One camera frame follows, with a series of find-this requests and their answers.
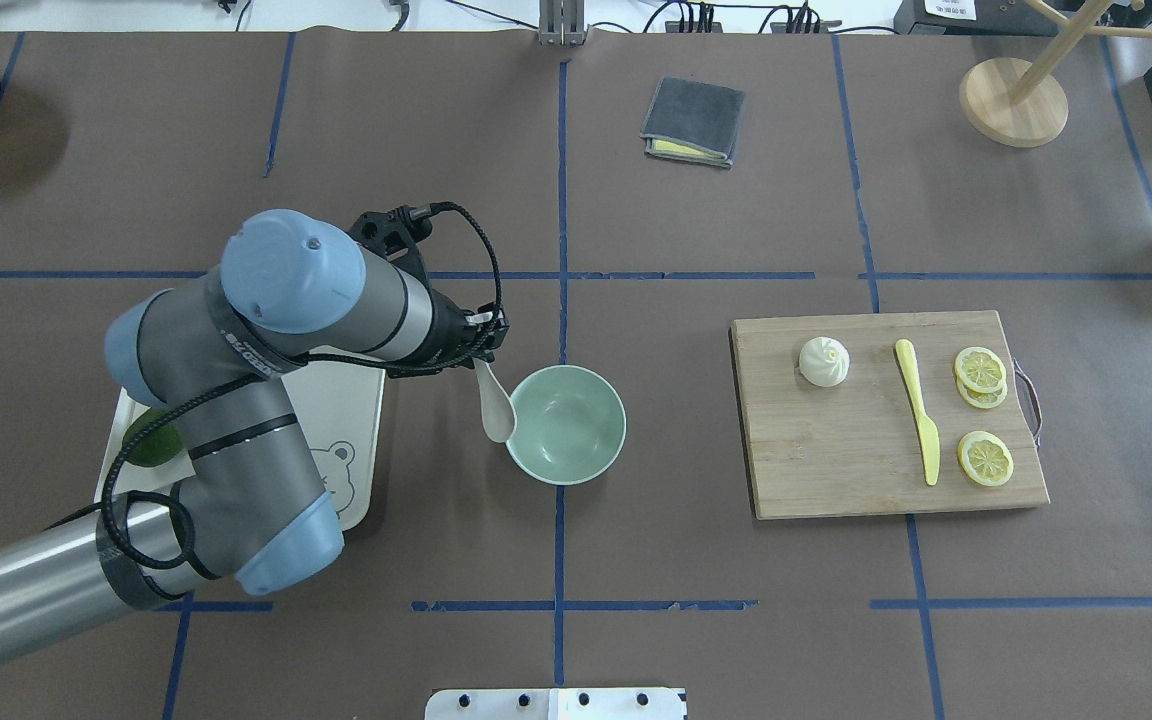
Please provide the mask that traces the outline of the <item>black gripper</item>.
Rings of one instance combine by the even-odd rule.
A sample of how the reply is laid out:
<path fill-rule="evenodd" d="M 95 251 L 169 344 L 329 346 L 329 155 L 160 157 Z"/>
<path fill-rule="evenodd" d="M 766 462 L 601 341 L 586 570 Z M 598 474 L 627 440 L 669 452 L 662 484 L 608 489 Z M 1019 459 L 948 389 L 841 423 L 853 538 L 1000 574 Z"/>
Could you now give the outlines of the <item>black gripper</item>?
<path fill-rule="evenodd" d="M 431 301 L 434 310 L 429 336 L 433 342 L 431 369 L 440 372 L 450 366 L 472 369 L 475 361 L 494 363 L 497 341 L 503 341 L 509 331 L 507 316 L 497 301 L 477 306 L 472 313 L 440 291 L 431 291 Z"/>

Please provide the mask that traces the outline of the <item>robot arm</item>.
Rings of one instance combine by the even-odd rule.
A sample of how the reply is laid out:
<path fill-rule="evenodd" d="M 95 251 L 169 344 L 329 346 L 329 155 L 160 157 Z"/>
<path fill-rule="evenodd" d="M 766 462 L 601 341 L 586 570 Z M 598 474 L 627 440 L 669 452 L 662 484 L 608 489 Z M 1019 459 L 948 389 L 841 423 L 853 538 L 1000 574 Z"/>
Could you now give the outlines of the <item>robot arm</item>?
<path fill-rule="evenodd" d="M 492 361 L 500 287 L 476 310 L 435 291 L 419 243 L 456 202 L 367 211 L 347 232 L 262 211 L 215 268 L 109 325 L 109 374 L 177 429 L 194 471 L 116 488 L 147 429 L 129 435 L 100 495 L 0 550 L 0 665 L 175 602 L 210 579 L 270 594 L 338 559 L 344 539 L 285 377 L 312 363 L 435 376 Z"/>

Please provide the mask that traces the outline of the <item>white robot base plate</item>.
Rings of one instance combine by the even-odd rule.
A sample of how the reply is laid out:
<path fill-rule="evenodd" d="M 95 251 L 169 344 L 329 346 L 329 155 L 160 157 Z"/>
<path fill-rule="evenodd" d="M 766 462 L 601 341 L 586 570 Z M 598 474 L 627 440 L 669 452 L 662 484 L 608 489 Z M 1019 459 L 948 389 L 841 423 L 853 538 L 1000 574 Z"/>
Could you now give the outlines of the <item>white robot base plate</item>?
<path fill-rule="evenodd" d="M 684 689 L 577 687 L 444 689 L 425 719 L 685 719 Z"/>

